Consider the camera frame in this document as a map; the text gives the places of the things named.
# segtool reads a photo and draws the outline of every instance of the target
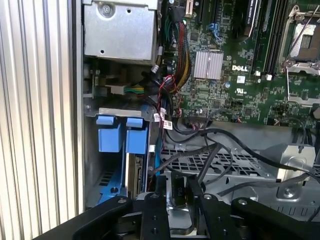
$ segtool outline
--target heatsink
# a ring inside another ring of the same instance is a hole
[[[193,77],[220,80],[223,60],[224,53],[221,51],[197,51]]]

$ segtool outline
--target dell logo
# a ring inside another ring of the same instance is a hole
[[[246,66],[236,66],[236,65],[232,65],[232,71],[248,72],[248,69],[247,69]]]

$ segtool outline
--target ridged metal panel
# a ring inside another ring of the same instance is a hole
[[[223,52],[197,51],[194,64],[194,78],[220,80],[223,60]]]
[[[76,215],[71,1],[0,1],[0,239]]]

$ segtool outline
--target perforated metal panel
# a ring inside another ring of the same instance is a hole
[[[33,239],[73,218],[81,203],[75,181],[71,3],[0,1],[2,240]]]
[[[182,150],[170,150],[164,149],[162,151],[162,157],[168,159],[171,156],[182,153]],[[192,157],[181,157],[176,161],[171,163],[171,167],[175,170],[186,172],[186,173],[198,173],[200,172],[202,166],[204,165],[208,153],[201,154]],[[239,176],[266,176],[265,170],[259,166],[256,158],[250,155],[242,154],[232,154],[233,162],[229,175],[239,175]],[[220,151],[212,161],[211,167],[209,168],[207,174],[218,175],[221,174],[230,165],[231,157],[227,152]]]

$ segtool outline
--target capacitor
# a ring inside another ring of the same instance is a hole
[[[229,89],[229,88],[231,87],[230,82],[227,81],[227,82],[224,84],[224,87],[225,87],[226,89]]]

